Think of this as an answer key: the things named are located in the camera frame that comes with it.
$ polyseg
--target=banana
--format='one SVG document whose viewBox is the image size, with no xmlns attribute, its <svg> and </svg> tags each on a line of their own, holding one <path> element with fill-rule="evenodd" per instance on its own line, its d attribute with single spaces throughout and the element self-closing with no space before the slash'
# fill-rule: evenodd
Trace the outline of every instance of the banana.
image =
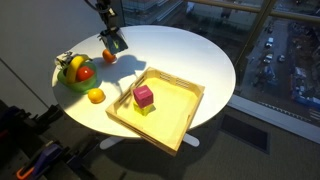
<svg viewBox="0 0 320 180">
<path fill-rule="evenodd" d="M 68 84 L 72 84 L 76 82 L 76 75 L 79 67 L 85 61 L 90 60 L 89 56 L 82 54 L 75 56 L 70 62 L 66 74 L 66 81 Z"/>
</svg>

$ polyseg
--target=city view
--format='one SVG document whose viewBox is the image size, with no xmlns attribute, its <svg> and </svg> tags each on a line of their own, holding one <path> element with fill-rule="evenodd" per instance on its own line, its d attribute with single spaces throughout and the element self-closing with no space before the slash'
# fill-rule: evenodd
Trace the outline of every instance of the city view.
<svg viewBox="0 0 320 180">
<path fill-rule="evenodd" d="M 262 1 L 227 1 L 260 7 Z M 257 14 L 186 1 L 122 0 L 130 25 L 165 25 L 199 34 L 235 62 Z M 316 0 L 280 0 L 274 8 L 320 16 Z M 242 60 L 237 93 L 250 101 L 320 126 L 320 28 L 268 17 L 254 48 Z"/>
</svg>

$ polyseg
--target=yellow lemon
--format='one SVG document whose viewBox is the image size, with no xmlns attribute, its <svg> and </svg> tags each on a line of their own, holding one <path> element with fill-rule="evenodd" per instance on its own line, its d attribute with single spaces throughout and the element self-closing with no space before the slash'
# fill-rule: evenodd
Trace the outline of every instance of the yellow lemon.
<svg viewBox="0 0 320 180">
<path fill-rule="evenodd" d="M 104 95 L 101 89 L 93 88 L 89 90 L 88 98 L 92 103 L 98 104 L 98 103 L 101 103 L 106 98 L 106 96 Z"/>
</svg>

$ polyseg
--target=yellow cube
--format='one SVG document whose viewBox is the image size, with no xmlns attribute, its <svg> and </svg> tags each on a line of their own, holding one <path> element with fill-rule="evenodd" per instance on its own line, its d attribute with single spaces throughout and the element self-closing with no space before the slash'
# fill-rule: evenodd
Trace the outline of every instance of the yellow cube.
<svg viewBox="0 0 320 180">
<path fill-rule="evenodd" d="M 138 113 L 140 113 L 143 116 L 146 116 L 149 114 L 149 112 L 152 109 L 153 104 L 149 104 L 148 106 L 144 107 L 144 108 L 140 108 L 139 105 L 137 104 L 136 101 L 133 101 L 133 107 L 134 110 L 137 111 Z"/>
</svg>

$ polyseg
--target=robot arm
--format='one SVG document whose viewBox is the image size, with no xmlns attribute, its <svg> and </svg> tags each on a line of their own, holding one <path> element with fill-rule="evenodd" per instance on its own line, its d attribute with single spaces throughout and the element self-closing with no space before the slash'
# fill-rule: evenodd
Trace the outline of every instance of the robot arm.
<svg viewBox="0 0 320 180">
<path fill-rule="evenodd" d="M 123 35 L 120 34 L 117 26 L 117 13 L 111 8 L 110 0 L 96 0 L 93 6 L 89 0 L 84 0 L 92 9 L 97 11 L 105 23 L 107 29 L 100 32 L 100 40 L 103 41 L 105 47 L 109 49 L 111 54 L 116 54 L 128 48 L 124 41 Z"/>
</svg>

